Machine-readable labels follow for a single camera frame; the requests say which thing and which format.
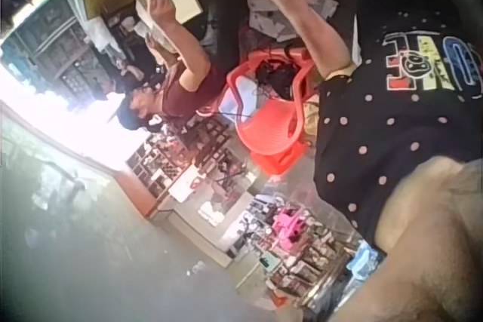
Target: black bag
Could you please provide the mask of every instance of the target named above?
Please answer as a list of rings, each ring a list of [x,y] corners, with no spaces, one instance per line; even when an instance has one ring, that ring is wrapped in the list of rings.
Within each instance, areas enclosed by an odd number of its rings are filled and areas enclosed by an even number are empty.
[[[269,85],[284,100],[294,100],[292,83],[300,67],[283,60],[263,61],[255,70],[255,77],[260,85]]]

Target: raised arm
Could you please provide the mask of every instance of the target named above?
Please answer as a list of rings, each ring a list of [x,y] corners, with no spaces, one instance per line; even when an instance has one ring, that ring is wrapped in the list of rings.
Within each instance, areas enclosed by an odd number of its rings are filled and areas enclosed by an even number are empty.
[[[294,26],[323,78],[355,69],[342,38],[314,12],[306,0],[272,0]]]
[[[176,8],[171,0],[148,0],[148,12],[157,27],[177,49],[186,66],[180,76],[180,84],[189,92],[195,92],[210,71],[208,55],[198,40],[175,18]]]
[[[157,64],[165,64],[168,68],[171,68],[177,63],[176,56],[164,48],[152,35],[146,35],[145,40],[146,46],[156,59]]]
[[[144,78],[144,72],[136,66],[129,65],[126,67],[126,71],[131,72],[138,81],[142,81]]]

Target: maroon shirt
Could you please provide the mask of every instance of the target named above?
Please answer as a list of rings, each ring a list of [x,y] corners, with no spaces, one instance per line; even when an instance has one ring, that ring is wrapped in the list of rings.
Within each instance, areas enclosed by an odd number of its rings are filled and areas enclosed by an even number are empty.
[[[193,115],[197,109],[214,101],[225,87],[226,78],[211,65],[210,72],[198,90],[189,92],[180,84],[180,76],[185,71],[183,61],[178,61],[166,75],[166,86],[163,95],[163,113],[171,117]]]

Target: skin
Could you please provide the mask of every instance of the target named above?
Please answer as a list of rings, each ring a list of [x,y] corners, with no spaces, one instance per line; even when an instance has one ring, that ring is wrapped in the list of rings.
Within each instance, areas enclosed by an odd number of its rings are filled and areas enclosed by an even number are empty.
[[[146,35],[146,46],[156,59],[157,64],[164,64],[171,68],[177,63],[178,59],[176,56],[164,48],[152,35]]]
[[[147,115],[163,115],[162,92],[154,93],[150,87],[133,90],[130,109],[136,111],[137,117],[146,118]]]
[[[144,78],[144,72],[141,71],[136,66],[132,66],[130,64],[127,64],[124,60],[117,60],[115,62],[115,64],[118,67],[118,69],[121,70],[121,75],[125,75],[126,72],[130,72],[130,73],[132,73],[134,75],[134,77],[138,81],[142,81],[143,80],[143,78]]]
[[[208,55],[196,38],[176,20],[176,8],[171,0],[147,0],[148,13],[156,26],[181,56],[186,70],[180,76],[181,86],[196,92],[210,72]]]
[[[351,75],[342,38],[305,0],[273,0],[305,42],[321,75]],[[376,244],[386,260],[333,317],[335,322],[470,321],[481,308],[481,185],[455,192],[464,165],[435,157],[402,180],[386,202]],[[480,172],[470,178],[481,180]]]

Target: orange plastic chair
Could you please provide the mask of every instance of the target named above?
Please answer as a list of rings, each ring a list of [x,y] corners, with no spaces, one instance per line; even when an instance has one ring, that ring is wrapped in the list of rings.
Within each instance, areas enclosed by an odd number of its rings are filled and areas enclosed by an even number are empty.
[[[305,48],[291,51],[293,61],[301,69],[292,83],[293,101],[267,100],[248,120],[242,121],[243,102],[236,87],[236,79],[254,72],[264,60],[290,61],[283,50],[255,51],[226,77],[237,102],[236,131],[240,140],[250,149],[252,159],[271,175],[280,175],[290,168],[306,151],[307,145],[300,141],[304,117],[303,102],[315,89],[306,81],[314,67]]]

